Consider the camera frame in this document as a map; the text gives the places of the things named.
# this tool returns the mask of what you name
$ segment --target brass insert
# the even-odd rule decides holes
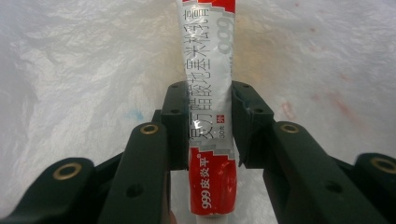
[[[140,129],[140,132],[143,134],[152,134],[158,132],[158,126],[154,124],[148,124],[146,126],[143,126]]]
[[[370,160],[371,164],[378,170],[396,175],[396,164],[390,160],[374,157]]]
[[[300,130],[295,125],[284,124],[280,126],[280,129],[285,133],[298,133]]]
[[[62,174],[62,172],[64,171],[64,169],[67,168],[72,168],[73,172],[69,172],[67,174]],[[66,180],[66,179],[70,179],[75,175],[78,175],[78,173],[81,171],[82,166],[79,163],[76,162],[70,162],[67,163],[61,167],[59,167],[54,173],[53,173],[53,178],[57,179],[57,180]]]

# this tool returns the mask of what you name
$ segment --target red and white tube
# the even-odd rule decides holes
[[[191,211],[226,223],[236,195],[231,84],[235,0],[177,0],[189,85]]]

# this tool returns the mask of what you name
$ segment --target red stripe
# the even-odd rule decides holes
[[[223,7],[228,12],[235,13],[235,0],[197,0],[198,3],[211,3],[212,7]]]

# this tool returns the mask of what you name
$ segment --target white background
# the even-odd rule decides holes
[[[396,2],[236,3],[233,79],[331,155],[396,157]],[[0,217],[49,165],[98,164],[183,80],[174,0],[0,2]],[[230,223],[276,223],[262,171],[239,169]],[[187,177],[172,205],[192,223]]]

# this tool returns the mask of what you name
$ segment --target logo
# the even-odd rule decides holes
[[[225,122],[224,115],[218,115],[217,116],[217,123],[224,123],[224,122]]]

